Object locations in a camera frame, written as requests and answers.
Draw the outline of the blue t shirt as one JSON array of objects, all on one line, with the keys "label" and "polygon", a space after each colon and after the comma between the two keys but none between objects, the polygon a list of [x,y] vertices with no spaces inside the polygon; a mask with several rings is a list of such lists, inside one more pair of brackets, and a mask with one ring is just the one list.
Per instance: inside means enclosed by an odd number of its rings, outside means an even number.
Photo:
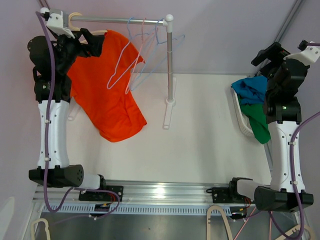
[{"label": "blue t shirt", "polygon": [[235,81],[231,87],[240,98],[241,105],[262,105],[267,91],[267,78],[264,76],[246,77]]}]

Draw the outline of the pink wire hanger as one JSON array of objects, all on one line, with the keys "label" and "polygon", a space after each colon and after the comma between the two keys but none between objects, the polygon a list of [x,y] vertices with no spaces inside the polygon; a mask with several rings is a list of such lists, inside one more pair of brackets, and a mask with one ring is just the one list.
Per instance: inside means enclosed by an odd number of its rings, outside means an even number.
[{"label": "pink wire hanger", "polygon": [[134,62],[133,68],[130,70],[130,79],[129,79],[129,82],[128,82],[128,84],[126,86],[126,89],[125,89],[125,94],[126,95],[131,90],[130,89],[131,81],[132,81],[132,77],[133,77],[133,75],[135,73],[135,70],[137,68],[137,65],[140,64],[140,63],[143,63],[143,64],[146,63],[146,61],[145,61],[144,57],[142,56],[142,54],[148,55],[149,51],[151,50],[151,48],[153,46],[153,42],[154,42],[154,39],[155,39],[155,37],[154,37],[155,33],[153,31],[151,31],[151,33],[144,32],[145,22],[146,22],[146,18],[143,19],[142,24],[141,24],[141,45],[140,45],[136,60]]}]

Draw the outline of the green t shirt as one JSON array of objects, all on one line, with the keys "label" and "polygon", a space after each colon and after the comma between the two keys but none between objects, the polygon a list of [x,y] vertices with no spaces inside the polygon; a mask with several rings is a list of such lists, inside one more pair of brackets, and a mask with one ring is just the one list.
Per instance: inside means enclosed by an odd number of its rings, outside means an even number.
[{"label": "green t shirt", "polygon": [[245,99],[241,97],[238,97],[238,100],[241,112],[248,117],[255,139],[262,145],[266,144],[271,139],[271,135],[263,112],[263,104],[245,103]]}]

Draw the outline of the light blue wire hanger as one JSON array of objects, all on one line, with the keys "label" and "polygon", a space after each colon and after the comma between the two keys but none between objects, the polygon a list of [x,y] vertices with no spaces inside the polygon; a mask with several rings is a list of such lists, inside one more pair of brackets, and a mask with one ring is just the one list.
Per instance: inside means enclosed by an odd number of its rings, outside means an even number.
[{"label": "light blue wire hanger", "polygon": [[167,56],[164,56],[163,59],[149,71],[149,73],[146,73],[145,68],[148,68],[156,58],[156,53],[160,48],[160,45],[169,44],[169,53],[170,56],[172,56],[172,53],[175,51],[175,49],[178,48],[185,39],[184,34],[172,37],[171,31],[169,32],[169,40],[167,39],[165,41],[159,41],[158,31],[160,25],[162,25],[163,27],[167,27],[169,24],[167,23],[167,20],[162,18],[155,23],[154,29],[146,33],[142,32],[140,34],[142,37],[144,35],[148,35],[148,37],[150,37],[150,40],[146,40],[146,44],[144,44],[144,40],[141,40],[141,48],[139,50],[139,53],[143,53],[143,57],[147,57],[147,59],[143,62],[143,67],[138,71],[136,71],[138,59],[133,62],[134,67],[131,73],[134,74],[134,76],[131,76],[128,83],[127,89],[129,91],[134,91],[135,89],[137,89],[147,78],[151,76],[151,74],[153,74],[157,70],[158,67],[162,65],[165,60],[168,59]]}]

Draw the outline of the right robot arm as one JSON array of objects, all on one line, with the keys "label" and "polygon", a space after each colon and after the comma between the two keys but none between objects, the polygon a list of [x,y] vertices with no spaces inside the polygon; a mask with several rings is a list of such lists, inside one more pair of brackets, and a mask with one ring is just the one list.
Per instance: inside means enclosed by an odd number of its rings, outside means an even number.
[{"label": "right robot arm", "polygon": [[320,50],[306,40],[298,49],[297,53],[289,53],[274,42],[251,62],[257,66],[265,59],[270,61],[260,72],[267,78],[263,112],[270,132],[273,173],[270,185],[234,177],[227,190],[232,202],[247,197],[260,211],[288,213],[301,212],[314,203],[314,196],[306,192],[300,169],[298,128],[302,126],[302,110],[296,94],[311,64],[320,57]]}]

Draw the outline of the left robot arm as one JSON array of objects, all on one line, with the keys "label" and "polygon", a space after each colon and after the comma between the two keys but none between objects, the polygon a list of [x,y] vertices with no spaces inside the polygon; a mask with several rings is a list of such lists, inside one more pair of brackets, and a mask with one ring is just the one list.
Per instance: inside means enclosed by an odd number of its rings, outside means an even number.
[{"label": "left robot arm", "polygon": [[41,123],[41,144],[37,167],[28,172],[31,181],[47,188],[73,187],[90,189],[97,201],[107,197],[108,188],[102,176],[86,173],[80,164],[70,164],[67,153],[67,120],[71,102],[72,81],[67,76],[78,57],[99,57],[104,35],[93,35],[86,28],[73,36],[34,37],[27,44],[34,64],[35,100]]}]

